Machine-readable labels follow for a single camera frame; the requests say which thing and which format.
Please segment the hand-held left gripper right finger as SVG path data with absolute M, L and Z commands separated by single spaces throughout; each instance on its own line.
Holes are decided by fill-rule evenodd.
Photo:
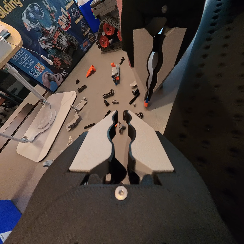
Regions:
M 132 111 L 126 111 L 128 136 L 128 173 L 139 178 L 149 174 L 172 173 L 174 167 L 156 131 Z

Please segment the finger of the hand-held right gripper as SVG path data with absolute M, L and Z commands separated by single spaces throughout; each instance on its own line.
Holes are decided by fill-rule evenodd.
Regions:
M 152 79 L 150 84 L 150 99 L 175 67 L 175 62 L 184 39 L 186 28 L 163 27 L 154 37 L 152 59 Z
M 134 67 L 133 74 L 142 96 L 148 97 L 149 86 L 155 68 L 155 52 L 153 51 L 154 38 L 145 29 L 133 31 Z

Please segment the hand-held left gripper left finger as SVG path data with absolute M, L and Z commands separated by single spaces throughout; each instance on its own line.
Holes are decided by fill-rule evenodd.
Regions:
M 112 139 L 117 120 L 118 111 L 113 111 L 84 133 L 84 140 L 71 163 L 71 172 L 97 174 L 100 178 L 109 173 L 109 162 L 115 154 Z

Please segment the blue plastic bin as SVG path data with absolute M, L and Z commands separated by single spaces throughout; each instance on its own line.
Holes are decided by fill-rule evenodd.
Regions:
M 20 211 L 11 200 L 0 200 L 0 243 L 8 238 L 21 217 Z

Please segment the black orange tracked robot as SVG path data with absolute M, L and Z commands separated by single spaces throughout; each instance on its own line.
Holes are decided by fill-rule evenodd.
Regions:
M 100 25 L 96 45 L 102 52 L 122 48 L 120 18 L 116 0 L 93 0 L 91 11 Z

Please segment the white orange assembled part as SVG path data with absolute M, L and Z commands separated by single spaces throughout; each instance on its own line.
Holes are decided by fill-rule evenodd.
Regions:
M 116 65 L 114 62 L 111 63 L 111 66 L 112 66 L 111 78 L 112 78 L 115 86 L 117 86 L 119 83 L 119 80 L 120 80 L 120 67 L 119 67 L 119 65 Z

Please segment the blue storage box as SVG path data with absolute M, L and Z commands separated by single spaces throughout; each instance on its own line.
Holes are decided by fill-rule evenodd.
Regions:
M 92 0 L 77 0 L 77 4 L 81 10 L 81 13 L 85 17 L 87 23 L 89 24 L 93 33 L 98 32 L 100 21 L 96 19 L 91 11 L 91 4 Z

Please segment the medium black axle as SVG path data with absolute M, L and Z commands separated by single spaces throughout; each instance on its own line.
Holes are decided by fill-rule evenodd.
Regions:
M 134 97 L 131 99 L 131 101 L 129 102 L 129 104 L 130 104 L 130 105 L 133 104 L 134 101 L 137 99 L 137 97 L 138 97 L 139 95 L 140 95 L 139 92 L 135 93 Z

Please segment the white book stand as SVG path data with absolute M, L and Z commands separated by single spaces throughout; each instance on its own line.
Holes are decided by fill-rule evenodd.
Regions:
M 24 137 L 15 138 L 4 133 L 0 133 L 0 135 L 1 137 L 19 142 L 16 150 L 18 154 L 34 162 L 40 162 L 48 154 L 70 109 L 74 108 L 73 103 L 77 93 L 75 91 L 57 93 L 45 99 L 14 67 L 7 63 L 20 49 L 20 45 L 23 44 L 19 32 L 3 22 L 1 22 L 1 29 L 11 31 L 10 41 L 12 41 L 8 42 L 1 36 L 1 68 L 7 70 L 30 90 L 43 106 L 27 129 Z

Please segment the dark grey bent beam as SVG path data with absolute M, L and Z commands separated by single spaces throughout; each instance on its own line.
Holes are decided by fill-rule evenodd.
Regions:
M 111 96 L 114 96 L 114 95 L 115 95 L 115 92 L 114 92 L 113 89 L 111 89 L 108 93 L 103 94 L 103 95 L 102 95 L 102 98 L 103 98 L 103 99 L 107 99 L 107 98 L 109 98 L 109 97 L 111 97 Z

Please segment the robot kit box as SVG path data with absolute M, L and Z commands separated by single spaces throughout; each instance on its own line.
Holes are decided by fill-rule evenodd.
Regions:
M 22 74 L 55 92 L 95 42 L 77 1 L 1 0 L 1 21 L 21 35 L 9 60 Z

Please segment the light grey bracket piece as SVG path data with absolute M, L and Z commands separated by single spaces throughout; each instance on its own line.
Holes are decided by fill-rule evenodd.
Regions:
M 86 99 L 86 97 L 83 97 L 82 100 L 81 100 L 81 102 L 80 102 L 78 105 L 76 105 L 76 106 L 74 106 L 74 105 L 70 105 L 70 108 L 74 109 L 76 112 L 79 112 L 79 111 L 82 110 L 82 108 L 83 108 L 86 104 L 87 104 L 87 99 Z
M 80 121 L 80 116 L 76 112 L 74 115 L 74 119 L 68 124 L 66 124 L 67 131 L 70 131 L 72 128 L 74 128 L 79 123 L 79 121 Z

